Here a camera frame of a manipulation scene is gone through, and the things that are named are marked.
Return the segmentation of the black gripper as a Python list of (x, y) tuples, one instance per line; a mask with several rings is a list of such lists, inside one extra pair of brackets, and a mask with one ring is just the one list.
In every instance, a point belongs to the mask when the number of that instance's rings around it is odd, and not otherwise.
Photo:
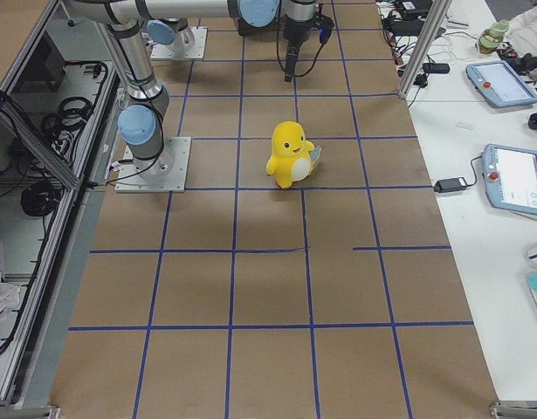
[(288, 41), (285, 66), (284, 81), (292, 82), (295, 78), (295, 67), (299, 58), (301, 46), (309, 39), (314, 19), (297, 21), (290, 17), (285, 17), (284, 38)]

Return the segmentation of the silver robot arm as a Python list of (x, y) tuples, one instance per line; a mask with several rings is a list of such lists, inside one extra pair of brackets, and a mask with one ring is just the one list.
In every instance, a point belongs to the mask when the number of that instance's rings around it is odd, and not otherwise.
[(139, 22), (98, 24), (97, 28), (129, 96), (117, 126), (136, 172), (143, 177), (165, 175), (174, 163), (163, 132), (169, 92), (155, 76)]
[(111, 38), (108, 50), (117, 60), (117, 70), (124, 72), (127, 83), (136, 88), (157, 86), (149, 55), (143, 43), (141, 20), (179, 18), (241, 18), (250, 26), (265, 27), (284, 16), (284, 38), (288, 41), (286, 62), (282, 67), (285, 81), (298, 78), (295, 66), (299, 50), (312, 31), (319, 31), (320, 43), (330, 38), (334, 22), (321, 13), (316, 1), (75, 1), (77, 10), (100, 24)]

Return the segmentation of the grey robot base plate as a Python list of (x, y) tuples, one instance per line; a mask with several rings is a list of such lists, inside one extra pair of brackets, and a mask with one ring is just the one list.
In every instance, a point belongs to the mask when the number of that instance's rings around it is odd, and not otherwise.
[(173, 191), (182, 193), (185, 190), (191, 149), (190, 137), (169, 137), (164, 142), (164, 150), (154, 165), (137, 175), (147, 166), (143, 161), (136, 160), (120, 167), (120, 181), (114, 189), (118, 193), (162, 193)]

